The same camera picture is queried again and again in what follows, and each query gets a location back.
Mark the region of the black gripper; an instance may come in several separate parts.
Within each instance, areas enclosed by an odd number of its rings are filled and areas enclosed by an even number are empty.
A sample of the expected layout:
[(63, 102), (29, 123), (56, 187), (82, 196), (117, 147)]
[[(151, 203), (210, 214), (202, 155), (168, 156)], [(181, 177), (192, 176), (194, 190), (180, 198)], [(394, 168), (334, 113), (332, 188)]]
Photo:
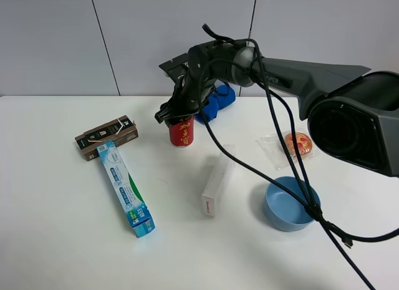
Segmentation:
[(156, 121), (178, 124), (181, 119), (190, 119), (198, 114), (198, 99), (204, 100), (209, 95), (215, 80), (233, 82), (230, 62), (236, 53), (236, 45), (220, 41), (209, 41), (190, 48), (185, 84), (172, 95), (172, 110), (159, 110), (155, 114)]

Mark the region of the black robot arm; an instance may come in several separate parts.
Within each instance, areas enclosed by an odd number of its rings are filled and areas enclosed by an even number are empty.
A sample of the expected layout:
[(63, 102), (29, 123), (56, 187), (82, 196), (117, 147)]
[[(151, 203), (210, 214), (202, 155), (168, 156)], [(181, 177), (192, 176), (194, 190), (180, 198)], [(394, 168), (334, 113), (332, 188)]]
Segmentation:
[(244, 40), (210, 41), (165, 62), (175, 82), (155, 118), (195, 114), (216, 80), (259, 82), (298, 99), (299, 118), (326, 154), (385, 176), (398, 176), (398, 74), (360, 65), (259, 57)]

